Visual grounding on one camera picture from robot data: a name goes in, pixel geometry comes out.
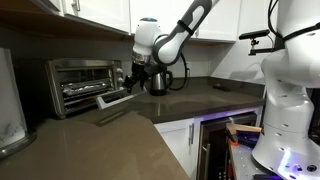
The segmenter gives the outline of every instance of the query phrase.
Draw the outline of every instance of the cabinet door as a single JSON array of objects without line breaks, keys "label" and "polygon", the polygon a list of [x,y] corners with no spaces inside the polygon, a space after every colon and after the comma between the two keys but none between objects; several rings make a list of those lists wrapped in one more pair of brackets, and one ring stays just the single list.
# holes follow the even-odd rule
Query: cabinet door
[{"label": "cabinet door", "polygon": [[163,34],[169,34],[182,17],[183,0],[130,0],[131,33],[136,32],[140,19],[150,17],[158,20]]},{"label": "cabinet door", "polygon": [[241,0],[220,0],[195,33],[196,39],[236,41],[240,5]]},{"label": "cabinet door", "polygon": [[130,32],[129,0],[63,0],[63,4],[66,17]]},{"label": "cabinet door", "polygon": [[194,137],[192,137],[193,118],[168,123],[156,124],[155,127],[161,134],[174,156],[191,179],[196,177],[197,160],[194,161]]}]

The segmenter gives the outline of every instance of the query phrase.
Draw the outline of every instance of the white robotic arm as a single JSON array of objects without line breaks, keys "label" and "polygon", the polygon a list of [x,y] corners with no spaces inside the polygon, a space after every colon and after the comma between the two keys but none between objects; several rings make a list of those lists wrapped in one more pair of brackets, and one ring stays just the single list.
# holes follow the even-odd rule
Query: white robotic arm
[{"label": "white robotic arm", "polygon": [[[165,71],[167,66],[177,62],[185,42],[218,1],[195,0],[168,36],[161,35],[156,19],[140,20],[134,38],[132,75],[126,76],[124,82],[128,92],[131,92],[136,82],[140,81],[142,87],[149,77]],[[157,64],[150,62],[151,54]]]},{"label": "white robotic arm", "polygon": [[306,87],[320,87],[320,1],[275,2],[278,32],[269,28],[285,47],[262,61],[267,101],[252,156],[284,179],[320,180],[320,146],[308,138],[314,107],[306,93]]}]

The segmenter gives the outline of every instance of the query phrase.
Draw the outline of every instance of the cable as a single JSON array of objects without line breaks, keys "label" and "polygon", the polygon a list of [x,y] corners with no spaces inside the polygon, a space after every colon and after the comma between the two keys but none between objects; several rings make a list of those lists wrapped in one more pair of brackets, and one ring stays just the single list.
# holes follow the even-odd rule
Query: cable
[{"label": "cable", "polygon": [[273,52],[273,49],[274,49],[274,42],[273,42],[273,39],[268,35],[269,39],[271,40],[272,42],[272,48],[271,48],[271,52]]},{"label": "cable", "polygon": [[278,32],[276,32],[273,27],[272,27],[272,23],[271,23],[271,14],[272,11],[274,9],[274,7],[276,6],[276,4],[278,3],[279,0],[276,0],[276,2],[273,4],[273,0],[270,0],[269,3],[269,8],[268,8],[268,27],[270,29],[270,31],[275,34],[277,37],[282,38],[281,34],[279,34]]},{"label": "cable", "polygon": [[173,91],[179,91],[185,86],[187,79],[188,79],[188,71],[190,72],[190,69],[187,67],[187,62],[186,62],[184,55],[181,53],[180,56],[181,56],[181,58],[183,60],[183,64],[184,64],[184,80],[183,80],[183,84],[178,88],[173,88],[170,86],[169,89],[173,90]]}]

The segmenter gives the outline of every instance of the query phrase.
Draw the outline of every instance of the wall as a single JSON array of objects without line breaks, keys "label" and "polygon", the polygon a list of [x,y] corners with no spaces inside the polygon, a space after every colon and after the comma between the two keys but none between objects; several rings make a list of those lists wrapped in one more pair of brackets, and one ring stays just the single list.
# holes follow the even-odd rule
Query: wall
[{"label": "wall", "polygon": [[[0,28],[0,47],[11,49],[13,58],[102,58],[122,60],[125,74],[131,73],[131,53],[133,42],[107,42],[77,39],[52,39],[30,37]],[[191,68],[191,76],[208,76],[208,46],[187,45],[183,53]],[[174,77],[183,77],[184,68],[180,59],[169,67]]]},{"label": "wall", "polygon": [[[242,0],[238,36],[243,33],[268,29],[269,0]],[[277,8],[274,9],[272,24],[276,24]],[[271,48],[272,42],[268,37],[256,39],[260,41],[256,49]],[[234,44],[221,44],[212,47],[210,51],[211,77],[232,79],[237,81],[264,84],[261,72],[261,62],[268,53],[248,56],[251,49],[250,40],[237,40]]]}]

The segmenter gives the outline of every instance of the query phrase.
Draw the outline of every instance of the dishwasher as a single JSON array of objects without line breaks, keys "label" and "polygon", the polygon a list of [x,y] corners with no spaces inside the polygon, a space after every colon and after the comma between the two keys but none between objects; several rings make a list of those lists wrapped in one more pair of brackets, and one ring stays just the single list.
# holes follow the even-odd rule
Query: dishwasher
[{"label": "dishwasher", "polygon": [[256,119],[257,115],[250,112],[201,123],[197,180],[233,180],[228,173],[230,155],[226,124],[254,126]]}]

